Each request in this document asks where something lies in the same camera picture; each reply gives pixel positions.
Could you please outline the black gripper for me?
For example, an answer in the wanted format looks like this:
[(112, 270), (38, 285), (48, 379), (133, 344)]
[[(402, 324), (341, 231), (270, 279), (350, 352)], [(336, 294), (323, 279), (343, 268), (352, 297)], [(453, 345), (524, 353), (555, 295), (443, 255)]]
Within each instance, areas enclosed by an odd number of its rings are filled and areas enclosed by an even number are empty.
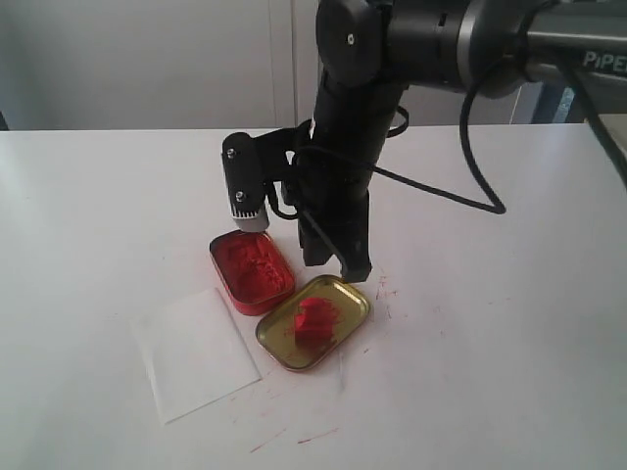
[[(349, 87), (325, 72), (318, 86), (309, 130), (298, 142), (300, 196), (322, 231), (349, 283), (365, 282), (369, 256), (372, 172), (408, 86), (378, 78)], [(299, 223), (305, 266), (327, 264), (332, 252), (307, 223)]]

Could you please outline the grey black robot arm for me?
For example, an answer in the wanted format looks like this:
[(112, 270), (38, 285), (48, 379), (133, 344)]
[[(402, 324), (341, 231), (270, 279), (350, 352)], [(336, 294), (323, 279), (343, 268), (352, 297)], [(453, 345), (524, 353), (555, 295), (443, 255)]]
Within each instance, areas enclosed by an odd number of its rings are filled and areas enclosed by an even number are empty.
[(297, 178), (285, 189), (308, 266), (338, 259), (344, 280), (368, 278), (368, 185), (402, 95), (413, 86), (463, 94), (459, 139), (486, 196), (481, 211), (506, 208), (471, 151), (472, 104), (525, 82), (565, 82), (617, 173), (626, 172), (587, 89), (626, 82), (621, 2), (322, 1), (315, 39), (321, 75), (312, 118), (300, 127)]

